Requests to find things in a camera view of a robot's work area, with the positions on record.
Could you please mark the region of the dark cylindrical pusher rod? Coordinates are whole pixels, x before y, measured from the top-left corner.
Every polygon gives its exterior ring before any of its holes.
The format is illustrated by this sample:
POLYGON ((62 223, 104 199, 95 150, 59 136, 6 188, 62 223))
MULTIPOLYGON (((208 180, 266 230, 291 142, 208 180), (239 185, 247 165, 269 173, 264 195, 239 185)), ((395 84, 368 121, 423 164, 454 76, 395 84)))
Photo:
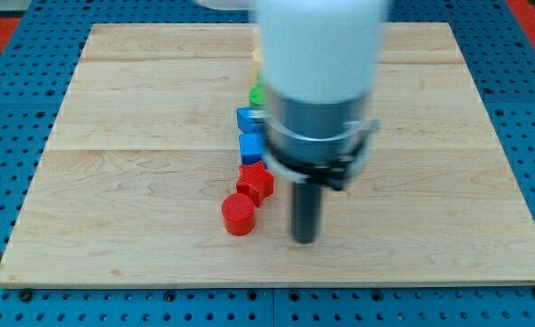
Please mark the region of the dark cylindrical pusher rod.
POLYGON ((319 229, 322 188, 315 183, 292 185, 291 234, 297 243, 312 243, 319 229))

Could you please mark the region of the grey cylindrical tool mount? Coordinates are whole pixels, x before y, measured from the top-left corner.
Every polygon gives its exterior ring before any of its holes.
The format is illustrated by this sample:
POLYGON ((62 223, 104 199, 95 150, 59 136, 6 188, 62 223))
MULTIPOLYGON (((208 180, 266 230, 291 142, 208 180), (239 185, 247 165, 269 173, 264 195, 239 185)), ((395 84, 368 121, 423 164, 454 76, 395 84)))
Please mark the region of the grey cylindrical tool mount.
POLYGON ((263 88, 264 159, 293 183, 346 188, 369 160, 378 119, 365 113, 365 96, 310 104, 263 88))

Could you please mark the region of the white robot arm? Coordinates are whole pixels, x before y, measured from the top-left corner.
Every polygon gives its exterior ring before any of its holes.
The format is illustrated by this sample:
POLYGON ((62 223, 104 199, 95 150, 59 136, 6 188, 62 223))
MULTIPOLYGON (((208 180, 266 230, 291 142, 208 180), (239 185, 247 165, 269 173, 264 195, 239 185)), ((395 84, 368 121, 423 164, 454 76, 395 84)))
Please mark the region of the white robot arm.
POLYGON ((343 190, 365 167, 379 123, 365 105, 390 2, 257 0, 196 3, 247 10, 259 28, 268 165, 292 182, 291 235, 312 243, 322 190, 343 190))

